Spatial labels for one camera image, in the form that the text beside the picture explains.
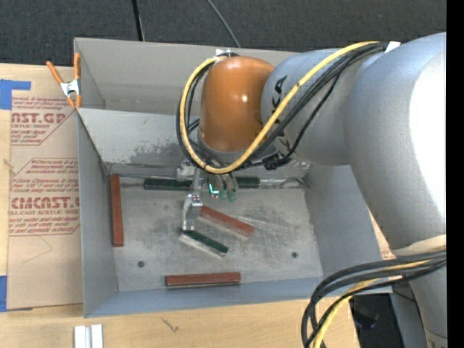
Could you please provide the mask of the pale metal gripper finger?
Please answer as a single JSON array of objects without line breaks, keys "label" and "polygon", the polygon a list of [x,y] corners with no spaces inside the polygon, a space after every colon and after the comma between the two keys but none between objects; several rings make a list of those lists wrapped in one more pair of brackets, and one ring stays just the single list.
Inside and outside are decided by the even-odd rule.
[{"label": "pale metal gripper finger", "polygon": [[183,202],[183,209],[182,209],[182,230],[183,231],[191,231],[192,230],[192,222],[190,218],[190,209],[191,209],[191,194],[187,194],[185,196]]},{"label": "pale metal gripper finger", "polygon": [[188,229],[194,230],[195,221],[202,209],[202,200],[199,194],[191,194],[190,200],[190,206],[188,207]]}]

